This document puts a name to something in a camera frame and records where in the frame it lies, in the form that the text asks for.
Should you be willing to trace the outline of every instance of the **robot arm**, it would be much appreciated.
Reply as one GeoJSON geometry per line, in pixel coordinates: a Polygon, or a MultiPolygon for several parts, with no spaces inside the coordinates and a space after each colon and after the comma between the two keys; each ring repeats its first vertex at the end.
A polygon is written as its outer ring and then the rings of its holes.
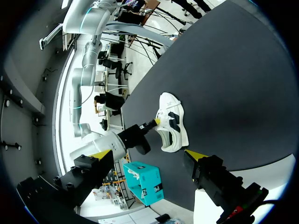
{"type": "Polygon", "coordinates": [[[157,33],[144,29],[136,24],[126,24],[117,21],[108,22],[110,15],[117,7],[116,0],[74,0],[63,22],[65,33],[93,35],[85,46],[82,68],[76,68],[72,74],[71,120],[75,137],[82,137],[82,133],[90,132],[87,124],[80,124],[82,102],[81,86],[93,86],[98,54],[102,49],[100,42],[104,29],[120,30],[154,39],[165,46],[172,45],[172,41],[157,33]]]}

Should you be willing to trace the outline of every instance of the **white sneaker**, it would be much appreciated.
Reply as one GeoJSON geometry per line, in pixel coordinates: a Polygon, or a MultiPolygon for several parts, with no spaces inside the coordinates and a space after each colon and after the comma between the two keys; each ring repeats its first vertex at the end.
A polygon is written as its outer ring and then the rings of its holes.
{"type": "Polygon", "coordinates": [[[170,93],[164,92],[160,96],[159,110],[156,118],[160,124],[155,130],[162,138],[161,149],[168,153],[178,151],[188,146],[188,136],[183,124],[184,109],[181,102],[170,93]]]}

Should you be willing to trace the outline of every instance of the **black cable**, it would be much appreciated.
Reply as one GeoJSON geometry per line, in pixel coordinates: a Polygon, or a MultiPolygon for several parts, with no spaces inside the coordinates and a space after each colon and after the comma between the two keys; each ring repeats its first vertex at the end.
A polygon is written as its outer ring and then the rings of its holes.
{"type": "MultiPolygon", "coordinates": [[[[113,40],[113,39],[108,39],[108,38],[101,38],[101,39],[103,39],[103,40],[107,40],[107,41],[110,41],[110,40],[113,40]]],[[[143,53],[140,53],[139,51],[137,51],[137,50],[135,50],[135,49],[132,49],[132,48],[129,48],[129,47],[127,47],[126,45],[124,45],[126,48],[128,48],[128,49],[131,49],[131,50],[133,50],[133,51],[136,51],[137,53],[139,53],[139,54],[141,54],[141,55],[143,55],[143,56],[145,56],[145,57],[148,57],[150,60],[152,60],[150,57],[149,57],[149,55],[148,56],[146,56],[145,54],[143,54],[143,53]]]]}
{"type": "Polygon", "coordinates": [[[157,29],[157,30],[159,30],[159,31],[162,31],[163,33],[167,33],[167,32],[165,32],[165,31],[163,31],[163,30],[160,30],[160,29],[158,29],[158,28],[155,28],[155,27],[151,27],[151,28],[153,28],[153,29],[157,29]]]}
{"type": "Polygon", "coordinates": [[[175,25],[172,22],[170,22],[166,17],[163,17],[163,18],[166,19],[178,31],[178,33],[179,33],[179,30],[175,27],[175,25]]]}
{"type": "MultiPolygon", "coordinates": [[[[138,37],[138,38],[141,38],[141,39],[144,39],[144,40],[146,40],[146,41],[148,41],[148,40],[149,40],[147,37],[146,37],[146,38],[144,38],[144,37],[142,37],[142,36],[138,36],[138,35],[137,35],[137,37],[138,37]]],[[[160,44],[160,43],[158,43],[158,42],[155,42],[155,41],[153,41],[153,40],[150,40],[150,41],[152,41],[152,43],[155,43],[156,45],[159,45],[159,46],[161,46],[161,47],[163,46],[163,44],[160,44]]]]}
{"type": "Polygon", "coordinates": [[[54,69],[53,71],[51,71],[50,69],[45,69],[45,71],[54,72],[54,71],[58,71],[58,69],[54,69]]]}
{"type": "MultiPolygon", "coordinates": [[[[101,39],[105,39],[105,40],[107,40],[107,41],[110,41],[110,42],[112,42],[112,41],[118,41],[118,40],[114,40],[114,39],[109,39],[109,38],[101,38],[101,39]]],[[[119,42],[122,42],[122,43],[124,43],[124,44],[127,44],[127,45],[129,45],[129,43],[126,43],[125,41],[121,41],[121,40],[119,40],[119,42]]],[[[137,44],[133,44],[133,43],[131,43],[131,45],[134,45],[134,46],[137,46],[137,47],[139,47],[139,48],[142,48],[142,47],[140,47],[140,46],[138,46],[137,44]]]]}
{"type": "Polygon", "coordinates": [[[149,15],[153,15],[153,16],[157,16],[157,17],[164,18],[164,16],[162,16],[162,15],[154,15],[153,13],[145,13],[145,14],[149,14],[149,15]]]}
{"type": "Polygon", "coordinates": [[[68,35],[68,34],[59,35],[59,36],[57,36],[55,39],[53,39],[53,40],[51,40],[51,41],[55,41],[55,40],[57,40],[58,38],[63,37],[63,36],[65,36],[65,35],[68,35]]]}
{"type": "Polygon", "coordinates": [[[145,49],[145,47],[144,47],[144,45],[141,43],[141,42],[139,42],[140,44],[141,44],[141,46],[143,47],[143,49],[145,50],[145,53],[147,54],[147,56],[149,57],[149,60],[150,60],[150,63],[152,64],[152,65],[154,65],[153,64],[153,62],[151,61],[151,58],[150,58],[150,56],[149,56],[149,54],[148,54],[148,52],[146,51],[146,49],[145,49]]]}

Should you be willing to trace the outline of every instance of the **dark gray tabletop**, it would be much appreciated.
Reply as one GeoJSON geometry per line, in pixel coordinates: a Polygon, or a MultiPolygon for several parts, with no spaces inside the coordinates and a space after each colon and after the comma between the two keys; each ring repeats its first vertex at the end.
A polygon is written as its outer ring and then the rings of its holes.
{"type": "MultiPolygon", "coordinates": [[[[122,108],[125,126],[153,119],[163,92],[182,102],[188,148],[219,156],[228,170],[263,166],[297,149],[292,61],[266,26],[230,1],[192,25],[157,61],[122,108]]],[[[163,152],[155,131],[146,138],[152,150],[141,155],[133,149],[132,160],[159,167],[165,198],[193,210],[196,188],[183,151],[163,152]]]]}

